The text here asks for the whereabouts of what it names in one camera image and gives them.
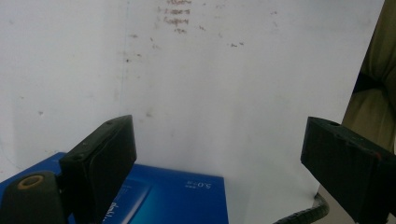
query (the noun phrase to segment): stain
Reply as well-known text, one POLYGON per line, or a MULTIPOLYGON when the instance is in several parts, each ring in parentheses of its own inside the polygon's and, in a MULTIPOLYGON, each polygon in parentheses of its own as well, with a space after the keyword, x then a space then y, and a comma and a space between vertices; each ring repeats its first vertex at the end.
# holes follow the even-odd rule
POLYGON ((168 9, 168 8, 166 8, 163 11, 163 14, 171 14, 171 15, 187 14, 187 15, 190 15, 190 12, 191 11, 189 9, 168 9))
POLYGON ((158 45, 156 45, 156 44, 153 44, 152 46, 151 46, 153 49, 161 49, 158 45))
POLYGON ((171 24, 171 25, 175 25, 176 27, 178 27, 180 24, 189 24, 189 19, 180 19, 180 18, 173 18, 173 19, 169 19, 168 17, 164 17, 163 21, 171 24))
POLYGON ((153 116, 153 108, 151 107, 147 112, 146 112, 146 117, 148 118, 154 118, 153 116))
POLYGON ((179 34, 186 34, 186 33, 187 33, 186 30, 180 29, 180 28, 175 29, 175 32, 176 32, 176 33, 179 33, 179 34))
POLYGON ((191 4, 192 1, 189 0, 167 0, 166 1, 169 5, 186 5, 186 4, 191 4))

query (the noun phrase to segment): white wall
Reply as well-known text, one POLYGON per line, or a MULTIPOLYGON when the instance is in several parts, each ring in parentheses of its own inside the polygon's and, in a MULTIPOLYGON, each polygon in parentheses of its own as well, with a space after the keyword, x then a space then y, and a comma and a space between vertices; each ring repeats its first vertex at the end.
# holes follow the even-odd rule
POLYGON ((381 6, 2 1, 0 178, 132 114, 137 162, 224 176, 231 223, 305 209, 306 118, 341 121, 381 6))

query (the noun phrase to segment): fabric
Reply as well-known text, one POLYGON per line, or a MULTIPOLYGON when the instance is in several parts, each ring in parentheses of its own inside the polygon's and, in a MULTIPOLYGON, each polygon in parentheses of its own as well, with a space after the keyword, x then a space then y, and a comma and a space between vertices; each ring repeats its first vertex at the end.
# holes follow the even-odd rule
POLYGON ((361 66, 384 88, 352 95, 343 124, 394 153, 396 111, 396 1, 386 0, 361 66))
POLYGON ((343 125, 393 152, 396 115, 385 89, 354 93, 344 115, 343 125))
POLYGON ((367 50, 361 73, 382 82, 396 109, 396 1, 386 0, 367 50))

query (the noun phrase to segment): blue cover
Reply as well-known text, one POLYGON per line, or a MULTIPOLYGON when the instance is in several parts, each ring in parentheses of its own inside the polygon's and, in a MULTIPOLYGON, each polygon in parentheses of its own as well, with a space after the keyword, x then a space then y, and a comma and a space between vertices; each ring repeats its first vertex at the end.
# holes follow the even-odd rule
MULTIPOLYGON (((0 184, 0 199, 16 178, 40 170, 59 174, 57 153, 0 184)), ((198 175, 135 164, 111 204, 103 223, 227 224, 222 177, 198 175)))

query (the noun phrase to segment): black cable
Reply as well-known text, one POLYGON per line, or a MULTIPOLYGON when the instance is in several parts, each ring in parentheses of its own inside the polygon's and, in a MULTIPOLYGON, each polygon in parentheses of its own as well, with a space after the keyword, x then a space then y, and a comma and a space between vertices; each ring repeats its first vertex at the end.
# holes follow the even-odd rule
POLYGON ((315 207, 305 209, 301 212, 294 213, 291 216, 284 217, 274 224, 310 224, 329 214, 329 205, 326 200, 317 193, 316 200, 319 204, 315 207))

